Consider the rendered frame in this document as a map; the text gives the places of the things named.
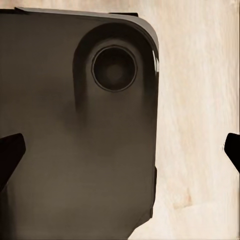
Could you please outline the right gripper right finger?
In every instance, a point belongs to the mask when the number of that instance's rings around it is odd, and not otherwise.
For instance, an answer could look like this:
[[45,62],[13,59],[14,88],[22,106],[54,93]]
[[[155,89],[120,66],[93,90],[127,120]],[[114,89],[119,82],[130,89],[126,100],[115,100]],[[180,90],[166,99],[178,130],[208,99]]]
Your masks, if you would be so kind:
[[232,161],[233,165],[240,172],[240,134],[230,132],[227,135],[224,151]]

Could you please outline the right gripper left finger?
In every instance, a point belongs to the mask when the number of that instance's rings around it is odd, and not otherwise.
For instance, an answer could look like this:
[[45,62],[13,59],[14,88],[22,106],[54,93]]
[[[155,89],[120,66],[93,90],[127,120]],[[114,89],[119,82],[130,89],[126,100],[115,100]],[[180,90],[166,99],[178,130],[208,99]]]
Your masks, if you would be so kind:
[[22,133],[0,138],[0,193],[26,152]]

